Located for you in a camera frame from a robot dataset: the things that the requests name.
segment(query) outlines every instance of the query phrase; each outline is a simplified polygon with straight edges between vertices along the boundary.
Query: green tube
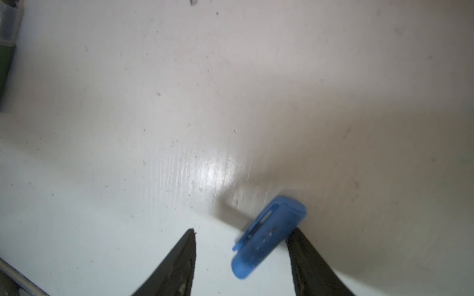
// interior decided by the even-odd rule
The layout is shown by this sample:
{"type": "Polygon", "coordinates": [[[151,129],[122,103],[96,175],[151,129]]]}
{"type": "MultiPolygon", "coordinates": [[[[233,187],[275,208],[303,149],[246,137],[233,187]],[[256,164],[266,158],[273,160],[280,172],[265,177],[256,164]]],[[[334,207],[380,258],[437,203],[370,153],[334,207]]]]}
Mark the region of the green tube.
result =
{"type": "Polygon", "coordinates": [[[5,89],[11,59],[15,50],[18,30],[23,16],[23,3],[19,0],[0,2],[0,98],[5,89]]]}

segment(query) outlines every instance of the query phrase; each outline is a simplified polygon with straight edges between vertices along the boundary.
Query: blue pen cap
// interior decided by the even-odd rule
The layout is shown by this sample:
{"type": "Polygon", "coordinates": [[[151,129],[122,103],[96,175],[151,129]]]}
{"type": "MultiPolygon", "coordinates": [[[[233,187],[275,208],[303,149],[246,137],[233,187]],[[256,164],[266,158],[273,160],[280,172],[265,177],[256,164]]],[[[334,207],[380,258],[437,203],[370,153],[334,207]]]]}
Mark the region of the blue pen cap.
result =
{"type": "Polygon", "coordinates": [[[232,250],[231,267],[245,279],[306,216],[306,207],[289,197],[275,197],[258,215],[232,250]]]}

